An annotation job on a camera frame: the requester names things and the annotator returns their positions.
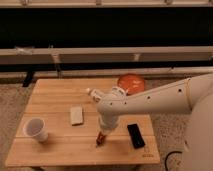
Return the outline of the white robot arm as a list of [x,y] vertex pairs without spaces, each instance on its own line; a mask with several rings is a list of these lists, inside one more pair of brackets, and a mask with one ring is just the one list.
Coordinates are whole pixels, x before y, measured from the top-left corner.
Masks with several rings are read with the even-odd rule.
[[112,131],[125,114],[191,114],[179,171],[213,171],[213,73],[131,96],[118,87],[98,102],[100,128]]

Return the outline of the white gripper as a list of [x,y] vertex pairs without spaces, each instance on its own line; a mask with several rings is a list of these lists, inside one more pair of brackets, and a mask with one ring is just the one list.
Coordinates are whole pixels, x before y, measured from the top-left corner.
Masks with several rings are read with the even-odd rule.
[[103,135],[109,135],[118,126],[117,116],[103,116],[99,117],[100,131]]

